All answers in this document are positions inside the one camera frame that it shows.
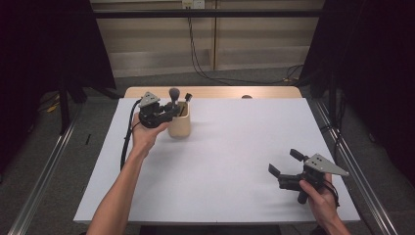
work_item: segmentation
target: human hand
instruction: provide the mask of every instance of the human hand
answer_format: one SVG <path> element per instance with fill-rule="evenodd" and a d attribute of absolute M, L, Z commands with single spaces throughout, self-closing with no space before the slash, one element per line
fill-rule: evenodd
<path fill-rule="evenodd" d="M 326 173 L 324 178 L 332 182 L 332 174 Z M 349 234 L 336 211 L 333 194 L 325 187 L 318 191 L 305 180 L 300 181 L 300 187 L 308 194 L 308 203 L 317 223 L 328 234 Z"/>
<path fill-rule="evenodd" d="M 164 122 L 156 128 L 147 128 L 139 122 L 140 119 L 138 118 L 138 113 L 136 113 L 134 114 L 134 120 L 131 123 L 133 140 L 132 148 L 133 150 L 144 151 L 144 157 L 146 157 L 155 145 L 157 136 L 167 129 L 169 122 Z"/>

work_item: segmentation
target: gray floor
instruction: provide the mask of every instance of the gray floor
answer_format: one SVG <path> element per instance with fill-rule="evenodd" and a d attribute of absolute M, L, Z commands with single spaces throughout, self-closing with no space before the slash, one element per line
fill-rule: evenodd
<path fill-rule="evenodd" d="M 250 79 L 257 82 L 279 81 L 286 77 L 286 69 L 265 70 L 228 70 L 211 71 L 212 77 L 232 79 Z M 232 85 L 253 85 L 242 81 L 229 81 Z M 155 75 L 146 77 L 118 78 L 116 80 L 119 94 L 124 93 L 130 86 L 151 85 L 223 85 L 217 81 L 201 78 L 195 72 Z M 290 82 L 279 82 L 275 85 L 289 85 Z M 303 97 L 308 99 L 319 126 L 325 123 L 318 113 L 317 102 L 327 102 L 327 95 L 321 100 L 312 100 L 309 87 L 300 89 Z M 100 153 L 107 134 L 117 101 L 110 100 L 86 89 L 88 101 L 84 105 L 70 104 L 72 115 L 81 109 L 79 120 L 76 122 L 69 143 L 60 160 L 57 162 L 53 177 L 48 183 L 40 203 L 37 205 L 31 223 L 26 228 L 26 234 L 80 234 L 86 231 L 86 225 L 72 221 L 77 206 L 88 183 L 94 164 Z M 59 138 L 60 131 L 59 109 L 53 113 L 40 112 L 36 124 L 26 139 L 21 150 L 14 157 L 0 185 L 0 234 L 7 234 L 17 218 L 24 202 L 29 196 L 36 180 L 46 165 Z M 399 234 L 413 234 L 415 225 L 415 190 L 402 174 L 391 164 L 382 146 L 369 139 L 369 131 L 353 112 L 352 107 L 346 107 L 342 135 L 359 163 L 373 191 L 385 207 L 392 223 Z M 328 131 L 323 132 L 328 147 L 333 149 L 333 139 Z M 345 163 L 339 157 L 339 165 Z M 347 227 L 353 234 L 382 234 L 371 209 L 360 193 L 352 178 L 345 179 L 349 193 L 364 220 L 350 223 Z M 308 234 L 315 224 L 284 224 L 282 234 Z M 161 227 L 158 234 L 275 234 L 274 226 L 254 227 L 217 227 L 212 228 L 183 228 Z M 131 225 L 126 234 L 138 234 L 139 228 Z"/>

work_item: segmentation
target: aluminum rail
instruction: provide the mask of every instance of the aluminum rail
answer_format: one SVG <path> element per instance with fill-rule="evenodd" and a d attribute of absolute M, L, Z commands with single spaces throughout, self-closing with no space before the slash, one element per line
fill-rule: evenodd
<path fill-rule="evenodd" d="M 65 133 L 58 138 L 55 148 L 49 156 L 48 162 L 43 168 L 42 173 L 37 179 L 36 184 L 34 185 L 29 197 L 24 203 L 23 208 L 19 212 L 18 217 L 13 223 L 8 235 L 24 235 L 27 231 L 27 228 L 30 225 L 34 214 L 36 213 L 37 207 L 39 206 L 39 203 L 42 200 L 46 188 L 52 178 L 53 172 L 58 165 L 59 159 L 70 140 L 74 125 L 80 117 L 82 108 L 83 104 L 78 105 L 74 118 L 69 124 L 69 127 Z"/>
<path fill-rule="evenodd" d="M 347 11 L 323 11 L 319 9 L 283 10 L 94 10 L 96 19 L 134 18 L 319 18 L 349 14 Z"/>
<path fill-rule="evenodd" d="M 317 109 L 321 117 L 323 117 L 325 124 L 330 124 L 330 120 L 327 116 L 328 110 L 326 106 L 323 104 L 322 101 L 316 101 L 316 104 L 317 104 Z M 340 138 L 339 139 L 339 152 L 341 153 L 341 156 L 346 162 L 346 165 L 348 167 L 348 170 L 351 176 L 354 178 L 354 181 L 356 182 L 357 187 L 360 190 L 360 193 L 362 194 L 364 200 L 366 201 L 366 205 L 369 207 L 371 213 L 375 217 L 376 222 L 379 225 L 379 228 L 382 230 L 382 233 L 383 234 L 398 234 L 392 224 L 391 218 L 389 217 L 381 201 L 378 199 L 372 187 L 370 186 L 369 182 L 367 181 L 366 177 L 364 176 L 356 159 L 354 158 L 354 155 L 351 153 L 351 150 L 348 147 L 345 139 L 342 136 L 339 136 L 339 131 L 337 129 L 331 128 L 330 134 L 334 142 L 336 142 L 337 138 Z"/>

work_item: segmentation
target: white tabletop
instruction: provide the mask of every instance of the white tabletop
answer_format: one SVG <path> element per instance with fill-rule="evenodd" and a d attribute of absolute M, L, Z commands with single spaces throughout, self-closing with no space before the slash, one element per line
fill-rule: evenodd
<path fill-rule="evenodd" d="M 131 107 L 121 99 L 74 221 L 88 223 L 119 173 Z M 141 224 L 241 224 L 314 221 L 298 192 L 279 189 L 268 172 L 298 174 L 290 149 L 332 160 L 305 99 L 193 99 L 192 132 L 167 131 L 144 161 L 129 215 Z M 339 176 L 343 221 L 359 220 Z"/>

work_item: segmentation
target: black cable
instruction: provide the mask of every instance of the black cable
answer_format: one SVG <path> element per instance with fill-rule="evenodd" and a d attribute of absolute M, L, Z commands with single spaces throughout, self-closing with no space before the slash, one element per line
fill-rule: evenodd
<path fill-rule="evenodd" d="M 46 100 L 40 102 L 39 106 L 41 106 L 41 105 L 45 104 L 46 102 L 52 100 L 53 98 L 57 97 L 58 95 L 59 95 L 59 92 L 55 93 L 53 96 L 51 96 L 51 97 L 47 98 Z"/>
<path fill-rule="evenodd" d="M 285 79 L 281 79 L 281 80 L 277 80 L 277 81 L 261 82 L 261 81 L 251 81 L 251 80 L 242 80 L 242 79 L 234 79 L 234 78 L 223 78 L 223 77 L 213 78 L 213 77 L 208 76 L 202 70 L 202 68 L 199 64 L 198 56 L 196 54 L 196 47 L 195 47 L 195 41 L 193 39 L 193 27 L 192 27 L 192 19 L 191 18 L 188 18 L 188 24 L 189 24 L 190 46 L 191 46 L 191 53 L 192 53 L 193 69 L 195 70 L 195 72 L 199 76 L 201 76 L 203 78 L 206 78 L 206 79 L 213 80 L 213 81 L 217 81 L 217 82 L 220 82 L 222 84 L 229 85 L 229 86 L 232 86 L 232 84 L 227 83 L 224 80 L 226 80 L 226 81 L 240 81 L 240 82 L 253 83 L 253 84 L 262 84 L 262 85 L 272 85 L 272 84 L 277 84 L 277 83 L 285 81 Z"/>
<path fill-rule="evenodd" d="M 138 100 L 138 101 L 136 101 L 136 102 L 134 103 L 134 105 L 132 106 L 132 109 L 131 109 L 130 118 L 129 118 L 129 121 L 128 121 L 127 133 L 125 134 L 125 137 L 124 137 L 124 145 L 123 145 L 123 147 L 122 147 L 121 161 L 120 161 L 120 168 L 119 168 L 119 170 L 122 170 L 122 168 L 124 167 L 124 164 L 125 164 L 125 157 L 126 157 L 126 155 L 127 155 L 127 149 L 128 149 L 128 144 L 129 144 L 129 140 L 130 140 L 130 137 L 131 137 L 132 129 L 133 129 L 133 128 L 134 128 L 134 127 L 138 124 L 138 123 L 140 123 L 140 122 L 138 122 L 137 124 L 135 124 L 135 125 L 131 128 L 131 123 L 132 123 L 132 119 L 133 119 L 133 116 L 134 116 L 134 110 L 135 110 L 135 107 L 136 107 L 138 104 L 140 104 L 140 102 L 141 102 L 141 99 L 140 99 L 140 100 Z"/>
<path fill-rule="evenodd" d="M 287 69 L 287 73 L 286 73 L 286 79 L 288 81 L 290 81 L 290 77 L 294 74 L 294 72 L 296 72 L 296 70 L 298 70 L 299 68 L 303 67 L 304 65 L 296 65 L 296 66 L 291 66 Z"/>

